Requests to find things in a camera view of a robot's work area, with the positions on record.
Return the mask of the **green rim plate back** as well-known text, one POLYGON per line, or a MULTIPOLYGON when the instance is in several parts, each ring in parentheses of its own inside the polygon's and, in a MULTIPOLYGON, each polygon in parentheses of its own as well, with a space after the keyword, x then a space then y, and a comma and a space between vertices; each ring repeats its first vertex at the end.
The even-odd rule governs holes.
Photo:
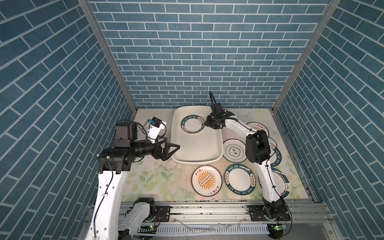
POLYGON ((182 119, 181 128, 188 134, 197 134, 205 127, 205 121, 198 115, 189 115, 182 119))

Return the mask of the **white plate green flower outline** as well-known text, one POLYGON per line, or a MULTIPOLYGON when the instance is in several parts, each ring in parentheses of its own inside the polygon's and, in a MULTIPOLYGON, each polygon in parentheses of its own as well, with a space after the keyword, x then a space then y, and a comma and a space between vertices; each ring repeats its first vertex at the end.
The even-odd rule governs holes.
POLYGON ((246 145, 236 139, 228 139, 223 143, 223 156, 231 163, 242 163, 247 160, 246 145))

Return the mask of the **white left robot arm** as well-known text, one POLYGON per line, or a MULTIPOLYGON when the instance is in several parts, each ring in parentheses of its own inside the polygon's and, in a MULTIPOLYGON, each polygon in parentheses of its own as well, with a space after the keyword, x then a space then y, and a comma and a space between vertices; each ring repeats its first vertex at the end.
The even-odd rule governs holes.
POLYGON ((130 120, 120 120, 115 125, 112 146, 98 155, 98 193, 87 240, 131 240, 142 223, 152 223, 150 230, 160 225, 154 198, 138 198, 123 219, 123 231, 119 233, 119 211, 123 188, 133 163, 145 156, 167 161, 180 146, 169 143, 161 131, 166 122, 153 117, 149 128, 130 120))

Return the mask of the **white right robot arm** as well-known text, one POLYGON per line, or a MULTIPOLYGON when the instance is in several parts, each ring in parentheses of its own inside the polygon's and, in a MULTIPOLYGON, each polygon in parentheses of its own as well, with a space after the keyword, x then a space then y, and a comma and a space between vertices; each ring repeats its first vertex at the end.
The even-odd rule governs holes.
POLYGON ((267 133, 255 131, 244 122, 235 118, 232 112, 214 110, 210 113, 205 125, 215 130, 229 128, 244 138, 247 159, 255 165, 263 189, 264 213, 270 220, 279 219, 287 211, 284 198, 278 191, 270 164, 271 148, 267 133))

